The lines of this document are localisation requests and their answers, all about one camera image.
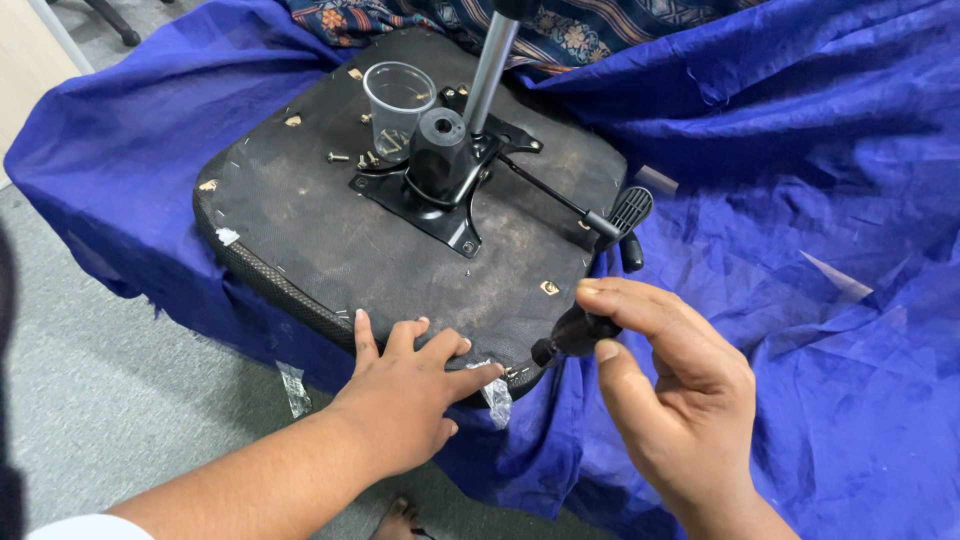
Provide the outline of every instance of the blue fabric sheet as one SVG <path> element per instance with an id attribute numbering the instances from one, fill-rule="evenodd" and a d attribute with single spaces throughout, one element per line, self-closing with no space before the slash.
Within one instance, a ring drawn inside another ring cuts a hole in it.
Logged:
<path id="1" fill-rule="evenodd" d="M 804 538 L 960 534 L 958 11 L 773 0 L 536 85 L 517 73 L 632 170 L 680 184 L 641 225 L 631 278 L 677 292 L 750 359 L 755 484 Z M 212 0 L 51 90 L 7 172 L 116 294 L 336 391 L 352 359 L 215 264 L 190 199 L 210 157 L 350 54 L 271 0 Z M 646 342 L 624 340 L 653 376 Z M 595 380 L 570 360 L 506 431 L 451 410 L 461 431 L 437 463 L 485 503 L 681 536 Z"/>

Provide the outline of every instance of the patterned fabric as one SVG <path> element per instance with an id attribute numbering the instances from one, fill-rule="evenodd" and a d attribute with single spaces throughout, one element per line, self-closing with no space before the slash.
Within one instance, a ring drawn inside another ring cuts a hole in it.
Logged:
<path id="1" fill-rule="evenodd" d="M 330 45 L 364 47 L 420 25 L 479 54 L 493 13 L 488 0 L 285 0 L 303 28 Z M 764 0 L 544 0 L 524 21 L 507 68 L 556 74 L 623 49 L 699 26 Z"/>

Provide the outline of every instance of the hand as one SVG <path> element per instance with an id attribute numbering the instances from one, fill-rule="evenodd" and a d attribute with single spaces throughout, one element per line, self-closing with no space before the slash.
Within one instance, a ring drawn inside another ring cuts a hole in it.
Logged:
<path id="1" fill-rule="evenodd" d="M 747 359 L 677 295 L 652 285 L 582 280 L 577 303 L 653 346 L 656 388 L 620 343 L 603 340 L 595 350 L 604 401 L 636 469 L 691 537 L 744 537 L 733 521 L 756 520 L 766 505 L 750 478 L 756 397 Z"/>
<path id="2" fill-rule="evenodd" d="M 353 377 L 324 412 L 344 418 L 369 443 L 369 465 L 378 478 L 409 471 L 433 457 L 457 432 L 457 425 L 444 418 L 446 409 L 503 375 L 500 364 L 445 372 L 446 361 L 469 351 L 470 341 L 446 329 L 414 351 L 414 339 L 429 326 L 426 317 L 396 323 L 381 357 L 370 317 L 357 309 Z"/>

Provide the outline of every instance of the metal rod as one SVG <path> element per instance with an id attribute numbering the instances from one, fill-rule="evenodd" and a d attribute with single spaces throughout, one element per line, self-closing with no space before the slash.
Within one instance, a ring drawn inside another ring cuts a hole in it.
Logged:
<path id="1" fill-rule="evenodd" d="M 521 177 L 523 180 L 529 182 L 530 184 L 535 185 L 535 186 L 538 187 L 541 191 L 545 191 L 547 195 L 553 197 L 554 199 L 557 199 L 557 200 L 560 201 L 565 207 L 567 207 L 567 208 L 569 208 L 569 209 L 577 212 L 578 214 L 580 214 L 580 217 L 584 217 L 584 216 L 587 215 L 587 211 L 586 211 L 586 210 L 581 209 L 581 208 L 578 207 L 577 205 L 573 204 L 572 201 L 570 201 L 569 199 L 567 199 L 566 197 L 564 197 L 564 196 L 561 195 L 560 193 L 557 193 L 556 191 L 554 191 L 552 187 L 550 187 L 550 186 L 547 185 L 547 184 L 544 184 L 543 182 L 541 182 L 540 180 L 538 180 L 537 177 L 535 177 L 534 175 L 532 175 L 532 174 L 528 173 L 527 171 L 521 169 L 521 168 L 520 168 L 516 163 L 514 163 L 514 161 L 511 160 L 510 158 L 507 158 L 507 157 L 504 156 L 503 154 L 498 154 L 497 157 L 500 158 L 501 161 L 503 161 L 504 163 L 506 163 L 507 166 L 510 167 L 510 170 L 512 170 L 512 171 L 514 171 L 515 173 L 517 173 L 518 175 L 520 175 L 520 177 Z"/>
<path id="2" fill-rule="evenodd" d="M 519 27 L 519 21 L 507 18 L 499 12 L 493 12 L 490 30 L 483 44 L 483 52 L 480 54 L 480 63 L 477 65 L 477 72 L 473 75 L 470 97 L 464 109 L 464 120 L 472 134 L 483 133 L 493 94 L 500 82 L 503 65 L 507 62 L 507 55 L 510 54 L 510 48 L 514 44 L 514 37 Z"/>

